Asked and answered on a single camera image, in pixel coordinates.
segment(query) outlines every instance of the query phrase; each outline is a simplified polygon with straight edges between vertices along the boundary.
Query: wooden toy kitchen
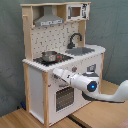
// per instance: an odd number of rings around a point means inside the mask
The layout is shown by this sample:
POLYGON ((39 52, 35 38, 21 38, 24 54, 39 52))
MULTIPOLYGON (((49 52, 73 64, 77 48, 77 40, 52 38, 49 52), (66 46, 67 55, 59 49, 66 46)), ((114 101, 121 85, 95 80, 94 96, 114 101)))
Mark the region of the wooden toy kitchen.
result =
POLYGON ((26 110, 49 127, 87 105, 82 91, 57 75, 63 69, 102 78, 105 49, 85 43, 91 2, 22 4, 26 110))

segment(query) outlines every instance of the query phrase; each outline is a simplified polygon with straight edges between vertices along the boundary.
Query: wooden side panel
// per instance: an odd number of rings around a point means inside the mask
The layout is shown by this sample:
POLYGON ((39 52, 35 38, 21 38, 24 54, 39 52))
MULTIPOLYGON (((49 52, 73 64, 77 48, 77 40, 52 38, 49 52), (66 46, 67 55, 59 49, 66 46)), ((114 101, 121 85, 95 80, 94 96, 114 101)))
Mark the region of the wooden side panel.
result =
POLYGON ((44 126, 49 128, 48 73, 43 72, 44 126))
POLYGON ((85 31, 86 31, 86 21, 81 20, 81 21, 79 21, 78 32, 82 35, 82 41, 80 41, 80 37, 79 37, 79 39, 78 39, 79 40, 79 42, 78 42, 79 47, 85 46, 85 31))
POLYGON ((25 57, 33 61, 32 41, 31 41, 31 28, 33 26, 32 7, 22 7, 23 15, 23 31, 24 31, 24 44, 25 44, 25 57))
POLYGON ((29 73, 28 65, 23 63, 24 66, 24 81, 25 81, 25 95, 26 95, 26 111, 30 111, 30 89, 29 89, 29 73))
POLYGON ((101 64, 101 74, 100 74, 100 83, 99 83, 99 93, 101 93, 101 80, 102 80, 103 63, 104 63, 104 53, 102 53, 102 64, 101 64))
POLYGON ((58 5, 57 16, 63 18, 64 21, 66 21, 66 14, 67 14, 66 5, 58 5))

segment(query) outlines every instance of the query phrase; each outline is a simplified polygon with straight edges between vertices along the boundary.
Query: knob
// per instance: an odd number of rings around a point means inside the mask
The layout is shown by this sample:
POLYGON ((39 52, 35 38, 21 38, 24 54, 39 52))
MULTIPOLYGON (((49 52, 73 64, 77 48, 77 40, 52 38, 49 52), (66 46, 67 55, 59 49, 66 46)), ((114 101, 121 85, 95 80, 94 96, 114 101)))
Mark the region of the knob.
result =
POLYGON ((77 70, 77 67, 73 67, 73 68, 72 68, 72 71, 73 71, 73 72, 76 72, 76 70, 77 70))

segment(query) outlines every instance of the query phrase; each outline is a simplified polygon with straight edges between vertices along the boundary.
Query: toy kitchen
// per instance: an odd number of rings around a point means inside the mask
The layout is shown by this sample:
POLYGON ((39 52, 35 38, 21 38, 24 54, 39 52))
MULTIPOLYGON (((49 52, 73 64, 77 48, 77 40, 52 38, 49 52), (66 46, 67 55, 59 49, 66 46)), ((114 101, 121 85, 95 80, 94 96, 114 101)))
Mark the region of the toy kitchen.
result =
POLYGON ((122 102, 100 94, 105 48, 85 43, 90 4, 21 5, 26 110, 46 127, 94 100, 122 102))

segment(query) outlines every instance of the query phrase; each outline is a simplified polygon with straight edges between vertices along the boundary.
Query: kitchen counter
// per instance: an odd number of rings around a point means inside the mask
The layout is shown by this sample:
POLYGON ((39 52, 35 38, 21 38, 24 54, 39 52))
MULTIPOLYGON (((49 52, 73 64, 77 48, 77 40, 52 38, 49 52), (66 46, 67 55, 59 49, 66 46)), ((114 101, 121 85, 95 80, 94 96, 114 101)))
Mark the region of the kitchen counter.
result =
POLYGON ((54 68, 61 67, 61 66, 65 65, 65 64, 75 63, 75 62, 77 62, 79 60, 90 58, 90 57, 93 57, 93 56, 96 56, 96 55, 99 55, 99 54, 102 54, 102 53, 105 52, 105 48, 103 48, 101 46, 97 46, 97 45, 87 45, 86 44, 86 48, 91 48, 91 49, 94 49, 95 51, 87 53, 87 54, 82 55, 82 56, 74 56, 74 55, 71 55, 71 54, 67 54, 67 53, 65 53, 65 51, 61 51, 61 52, 56 51, 58 53, 73 57, 73 59, 66 60, 65 62, 57 63, 57 64, 51 65, 49 67, 43 66, 43 65, 38 64, 36 62, 31 62, 31 61, 29 61, 27 59, 24 59, 23 62, 28 64, 28 65, 31 65, 31 66, 33 66, 35 68, 38 68, 41 71, 48 72, 48 71, 50 71, 50 70, 52 70, 54 68))

